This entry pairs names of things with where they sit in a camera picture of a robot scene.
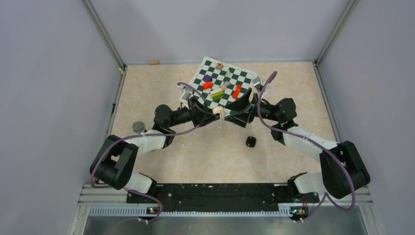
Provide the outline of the black earbud charging case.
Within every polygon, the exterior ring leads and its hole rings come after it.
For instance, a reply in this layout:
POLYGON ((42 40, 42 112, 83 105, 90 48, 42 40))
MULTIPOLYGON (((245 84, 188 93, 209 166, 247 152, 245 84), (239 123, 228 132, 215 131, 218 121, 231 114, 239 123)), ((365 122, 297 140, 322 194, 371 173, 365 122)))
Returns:
POLYGON ((247 147, 250 147, 250 148, 255 147, 255 146, 256 146, 256 142, 257 142, 257 140, 256 140, 256 138, 255 138, 255 137, 253 137, 253 136, 248 136, 248 137, 246 138, 246 146, 247 146, 247 147))

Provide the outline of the white earbud charging case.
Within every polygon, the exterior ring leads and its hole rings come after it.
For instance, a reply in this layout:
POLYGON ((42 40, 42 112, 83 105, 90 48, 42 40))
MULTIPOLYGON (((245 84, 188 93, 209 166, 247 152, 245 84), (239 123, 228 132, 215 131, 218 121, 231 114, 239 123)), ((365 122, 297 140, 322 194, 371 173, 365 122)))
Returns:
POLYGON ((222 106, 214 107, 212 113, 219 116, 220 119, 224 119, 225 117, 225 110, 222 106))

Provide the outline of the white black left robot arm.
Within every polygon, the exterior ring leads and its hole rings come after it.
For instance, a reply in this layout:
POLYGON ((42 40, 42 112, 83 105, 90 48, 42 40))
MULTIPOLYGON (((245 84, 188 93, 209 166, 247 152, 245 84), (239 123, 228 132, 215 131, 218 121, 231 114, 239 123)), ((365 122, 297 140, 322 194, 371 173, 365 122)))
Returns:
POLYGON ((207 105, 196 98, 188 101, 188 106, 172 110, 162 104, 155 109, 154 125, 144 133, 120 138, 108 136, 91 164, 92 187, 97 188, 94 179, 105 183, 106 187, 132 190, 144 202, 152 202, 157 196, 157 189, 152 186, 155 180, 142 173, 135 173, 134 166, 139 155, 168 147, 178 133, 173 126, 191 122, 194 131, 220 119, 207 105))

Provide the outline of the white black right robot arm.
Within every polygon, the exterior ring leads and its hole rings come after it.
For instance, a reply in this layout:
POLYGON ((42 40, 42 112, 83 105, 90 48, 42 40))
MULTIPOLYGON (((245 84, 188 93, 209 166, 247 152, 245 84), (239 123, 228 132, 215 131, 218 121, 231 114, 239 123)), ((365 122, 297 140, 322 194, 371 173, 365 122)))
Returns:
POLYGON ((290 200, 299 202, 311 192, 328 193, 342 199, 352 193, 351 186, 360 189, 370 183, 369 172, 355 144, 325 140, 300 128, 294 122, 297 112, 292 98, 272 105, 251 91, 248 89, 241 98, 225 106, 231 111, 225 121, 243 128, 254 118, 276 121, 271 128, 273 139, 303 152, 321 166, 320 172, 305 172, 289 178, 287 196, 290 200))

